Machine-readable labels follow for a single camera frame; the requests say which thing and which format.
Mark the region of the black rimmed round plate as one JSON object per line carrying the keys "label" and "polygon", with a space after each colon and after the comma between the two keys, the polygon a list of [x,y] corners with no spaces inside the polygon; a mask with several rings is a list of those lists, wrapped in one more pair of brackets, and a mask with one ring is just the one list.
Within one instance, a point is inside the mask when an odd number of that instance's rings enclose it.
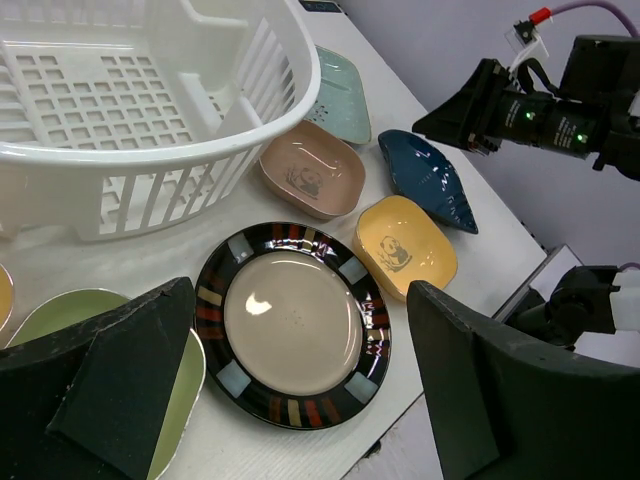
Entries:
{"label": "black rimmed round plate", "polygon": [[246,227],[204,263],[194,328],[232,402],[275,426],[321,430],[360,414],[383,384],[391,325],[381,291],[329,234]]}

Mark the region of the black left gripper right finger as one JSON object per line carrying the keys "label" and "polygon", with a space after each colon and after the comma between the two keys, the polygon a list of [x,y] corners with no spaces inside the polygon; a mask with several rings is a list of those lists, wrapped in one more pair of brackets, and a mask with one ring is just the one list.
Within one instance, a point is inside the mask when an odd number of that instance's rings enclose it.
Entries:
{"label": "black left gripper right finger", "polygon": [[635,479],[639,371],[550,345],[425,281],[408,321],[447,479]]}

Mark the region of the yellow panda dish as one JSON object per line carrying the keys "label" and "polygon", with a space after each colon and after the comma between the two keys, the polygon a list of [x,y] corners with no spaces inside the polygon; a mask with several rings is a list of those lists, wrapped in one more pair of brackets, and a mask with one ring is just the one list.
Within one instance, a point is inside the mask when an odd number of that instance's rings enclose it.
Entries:
{"label": "yellow panda dish", "polygon": [[443,289],[458,269],[448,238],[416,203],[399,195],[360,214],[353,249],[376,281],[401,302],[413,281]]}
{"label": "yellow panda dish", "polygon": [[15,301],[14,283],[8,270],[0,265],[0,330],[10,319]]}

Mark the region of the teal speckled rectangular plate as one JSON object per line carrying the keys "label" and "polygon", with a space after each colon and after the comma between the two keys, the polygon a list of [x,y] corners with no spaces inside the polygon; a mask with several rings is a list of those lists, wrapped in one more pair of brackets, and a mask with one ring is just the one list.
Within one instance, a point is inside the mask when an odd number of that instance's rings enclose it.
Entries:
{"label": "teal speckled rectangular plate", "polygon": [[371,123],[362,80],[356,66],[344,56],[316,47],[321,84],[305,119],[354,145],[371,141]]}

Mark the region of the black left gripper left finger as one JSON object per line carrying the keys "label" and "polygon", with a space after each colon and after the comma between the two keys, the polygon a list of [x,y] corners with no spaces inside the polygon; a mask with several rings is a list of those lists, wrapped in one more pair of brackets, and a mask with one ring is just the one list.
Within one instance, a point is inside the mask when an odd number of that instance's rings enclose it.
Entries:
{"label": "black left gripper left finger", "polygon": [[2,478],[146,478],[194,312],[177,277],[2,350]]}

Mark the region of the dark blue leaf plate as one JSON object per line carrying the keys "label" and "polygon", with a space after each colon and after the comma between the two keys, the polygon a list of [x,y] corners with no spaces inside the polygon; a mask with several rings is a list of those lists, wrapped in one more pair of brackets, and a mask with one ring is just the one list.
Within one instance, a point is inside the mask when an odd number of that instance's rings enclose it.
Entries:
{"label": "dark blue leaf plate", "polygon": [[461,179],[440,150],[397,129],[380,133],[378,145],[397,195],[416,203],[436,222],[469,234],[479,233]]}

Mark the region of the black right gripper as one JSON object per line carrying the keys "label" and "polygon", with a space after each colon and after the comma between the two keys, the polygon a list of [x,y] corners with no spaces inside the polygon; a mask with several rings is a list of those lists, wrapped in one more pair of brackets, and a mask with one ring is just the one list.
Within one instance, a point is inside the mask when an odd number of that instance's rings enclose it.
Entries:
{"label": "black right gripper", "polygon": [[412,132],[459,149],[495,152],[501,142],[584,159],[639,177],[639,118],[632,105],[639,93],[636,37],[576,37],[559,86],[542,69],[523,62],[544,84],[512,84],[496,60],[483,59],[461,89],[417,120]]}

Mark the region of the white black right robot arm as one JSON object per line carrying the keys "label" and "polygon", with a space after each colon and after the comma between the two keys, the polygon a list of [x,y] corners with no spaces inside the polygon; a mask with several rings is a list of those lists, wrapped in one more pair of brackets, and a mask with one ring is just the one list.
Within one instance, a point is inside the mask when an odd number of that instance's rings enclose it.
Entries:
{"label": "white black right robot arm", "polygon": [[[509,72],[495,59],[479,62],[463,87],[417,120],[412,130],[466,151],[489,154],[501,142],[585,159],[639,178],[639,119],[631,106],[639,92],[638,36],[575,38],[560,85],[536,59]],[[585,332],[613,334],[629,290],[616,266],[569,270],[549,301],[512,314],[507,324],[552,345],[573,349]]]}

